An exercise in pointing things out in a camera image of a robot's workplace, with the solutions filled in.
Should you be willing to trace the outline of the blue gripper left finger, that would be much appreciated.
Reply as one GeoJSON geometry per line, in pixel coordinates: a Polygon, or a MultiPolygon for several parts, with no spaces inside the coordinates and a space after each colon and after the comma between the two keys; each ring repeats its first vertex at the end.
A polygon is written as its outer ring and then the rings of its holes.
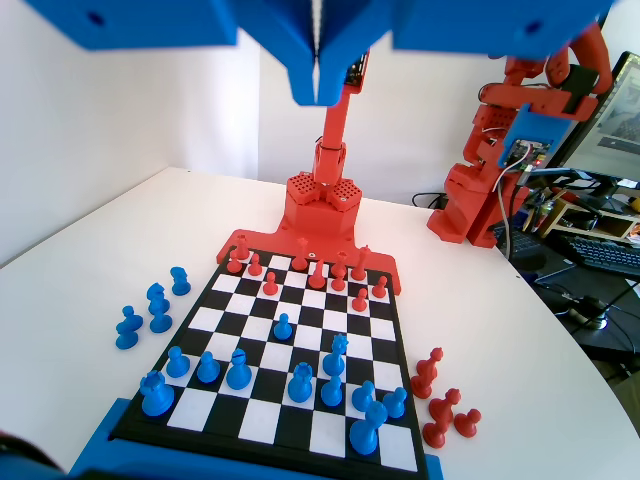
{"type": "Polygon", "coordinates": [[[242,29],[287,69],[294,100],[316,103],[309,1],[33,0],[28,5],[93,51],[230,46],[242,29]]]}

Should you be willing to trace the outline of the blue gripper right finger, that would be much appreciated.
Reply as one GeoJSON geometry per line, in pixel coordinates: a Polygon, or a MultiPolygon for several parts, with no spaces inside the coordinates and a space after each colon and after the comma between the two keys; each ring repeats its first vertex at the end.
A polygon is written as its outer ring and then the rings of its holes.
{"type": "Polygon", "coordinates": [[[323,1],[318,103],[339,102],[344,78],[387,32],[401,50],[514,56],[557,53],[608,12],[611,1],[323,1]]]}

